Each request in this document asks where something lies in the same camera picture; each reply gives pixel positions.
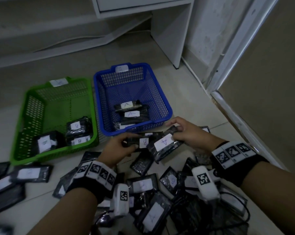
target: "forearm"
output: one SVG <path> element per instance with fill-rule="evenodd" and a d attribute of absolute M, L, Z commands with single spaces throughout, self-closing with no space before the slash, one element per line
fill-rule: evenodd
<path fill-rule="evenodd" d="M 286 234 L 295 234 L 295 175 L 259 162 L 241 189 Z"/>
<path fill-rule="evenodd" d="M 76 188 L 28 233 L 28 235 L 88 234 L 97 208 L 97 199 L 90 191 Z"/>

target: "plastic basket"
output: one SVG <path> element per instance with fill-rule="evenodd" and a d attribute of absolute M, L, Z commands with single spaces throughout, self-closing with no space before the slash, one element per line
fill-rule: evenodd
<path fill-rule="evenodd" d="M 30 88 L 25 95 L 16 126 L 10 161 L 13 165 L 44 162 L 98 145 L 98 131 L 91 81 L 66 77 L 68 84 L 53 87 L 50 82 Z M 30 155 L 32 138 L 57 130 L 66 133 L 66 123 L 83 116 L 91 118 L 93 137 L 85 143 Z"/>
<path fill-rule="evenodd" d="M 99 127 L 106 136 L 123 132 L 140 132 L 163 125 L 173 114 L 152 68 L 147 63 L 124 63 L 94 75 Z M 120 121 L 114 105 L 140 100 L 149 105 L 150 120 L 115 130 L 114 122 Z"/>

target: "finger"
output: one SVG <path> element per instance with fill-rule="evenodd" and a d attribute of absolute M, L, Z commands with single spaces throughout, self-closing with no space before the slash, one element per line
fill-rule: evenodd
<path fill-rule="evenodd" d="M 181 125 L 177 126 L 177 130 L 182 132 L 183 131 L 183 127 Z"/>
<path fill-rule="evenodd" d="M 131 154 L 131 153 L 133 153 L 138 147 L 139 147 L 139 146 L 138 146 L 137 144 L 133 144 L 133 145 L 127 147 L 127 148 L 124 148 L 124 152 L 125 152 L 126 154 Z"/>
<path fill-rule="evenodd" d="M 174 140 L 185 141 L 185 133 L 184 132 L 174 133 L 173 134 L 173 139 Z"/>
<path fill-rule="evenodd" d="M 170 126 L 172 124 L 180 124 L 182 127 L 184 127 L 186 124 L 186 120 L 184 118 L 177 116 L 177 117 L 174 117 L 173 119 L 169 120 L 165 125 Z"/>
<path fill-rule="evenodd" d="M 122 133 L 122 134 L 119 134 L 118 136 L 116 136 L 116 138 L 119 141 L 122 141 L 125 138 L 139 138 L 139 137 L 140 137 L 140 135 L 135 134 L 135 133 Z"/>

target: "human hand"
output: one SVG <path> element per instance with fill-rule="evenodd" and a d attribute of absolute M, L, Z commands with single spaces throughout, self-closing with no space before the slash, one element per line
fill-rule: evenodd
<path fill-rule="evenodd" d="M 139 146 L 134 144 L 127 148 L 121 145 L 121 142 L 126 138 L 138 138 L 140 135 L 133 133 L 122 133 L 113 137 L 106 144 L 97 161 L 104 163 L 106 166 L 112 168 L 117 165 L 123 158 L 133 153 Z"/>
<path fill-rule="evenodd" d="M 166 126 L 172 124 L 180 124 L 177 126 L 180 132 L 173 134 L 174 140 L 184 141 L 193 148 L 201 148 L 212 152 L 216 147 L 225 142 L 222 138 L 218 138 L 211 133 L 202 130 L 199 126 L 192 124 L 181 117 L 175 117 L 166 123 Z"/>

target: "tiled floor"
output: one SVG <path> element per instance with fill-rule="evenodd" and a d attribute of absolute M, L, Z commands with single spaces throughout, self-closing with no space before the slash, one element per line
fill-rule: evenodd
<path fill-rule="evenodd" d="M 91 78 L 96 71 L 125 62 L 146 62 L 151 65 L 174 116 L 184 117 L 196 125 L 207 125 L 211 132 L 219 137 L 241 140 L 240 135 L 211 102 L 188 69 L 181 63 L 180 68 L 175 70 L 149 33 L 142 32 L 124 35 L 106 46 L 0 69 L 0 162 L 9 160 L 16 120 L 25 90 L 65 76 Z M 162 126 L 154 130 L 165 129 L 166 127 Z M 104 144 L 101 144 L 92 151 L 100 151 L 103 146 Z M 14 235 L 26 234 L 57 203 L 58 200 L 52 197 L 52 193 L 59 178 L 77 166 L 82 155 L 83 152 L 80 152 L 49 162 L 54 165 L 50 181 L 46 184 L 28 183 L 26 200 L 0 213 L 0 224 L 14 226 Z M 126 172 L 127 177 L 138 176 L 129 168 L 137 155 L 133 154 L 118 164 L 119 171 Z M 154 163 L 148 173 L 157 173 L 160 177 L 168 166 L 181 170 L 189 156 L 193 156 L 192 149 L 183 145 L 158 165 Z M 172 196 L 162 185 L 160 189 Z M 252 215 L 249 234 L 281 234 L 253 202 L 249 201 L 248 207 Z M 133 218 L 129 215 L 119 219 L 113 229 L 101 231 L 103 234 L 117 234 L 117 231 L 139 234 L 132 222 Z M 169 235 L 177 232 L 170 218 L 163 234 L 167 235 L 168 232 Z"/>

